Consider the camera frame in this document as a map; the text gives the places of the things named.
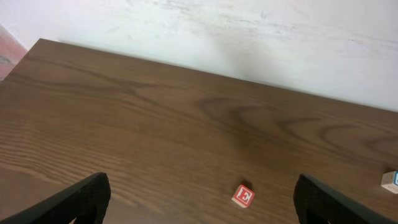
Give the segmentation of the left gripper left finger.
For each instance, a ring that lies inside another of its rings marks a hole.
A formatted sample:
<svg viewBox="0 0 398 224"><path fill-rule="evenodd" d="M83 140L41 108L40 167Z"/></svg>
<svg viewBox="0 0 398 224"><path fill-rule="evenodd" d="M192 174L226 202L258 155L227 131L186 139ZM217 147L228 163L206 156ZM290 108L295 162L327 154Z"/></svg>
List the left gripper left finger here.
<svg viewBox="0 0 398 224"><path fill-rule="evenodd" d="M1 224L102 224L110 198L108 176L97 172Z"/></svg>

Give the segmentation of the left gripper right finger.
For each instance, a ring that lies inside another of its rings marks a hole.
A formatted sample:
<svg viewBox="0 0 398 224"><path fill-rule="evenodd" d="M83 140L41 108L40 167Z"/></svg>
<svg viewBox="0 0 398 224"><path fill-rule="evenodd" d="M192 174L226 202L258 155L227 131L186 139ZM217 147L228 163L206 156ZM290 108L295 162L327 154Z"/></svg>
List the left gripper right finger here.
<svg viewBox="0 0 398 224"><path fill-rule="evenodd" d="M299 175L293 200L301 224L397 224L306 174Z"/></svg>

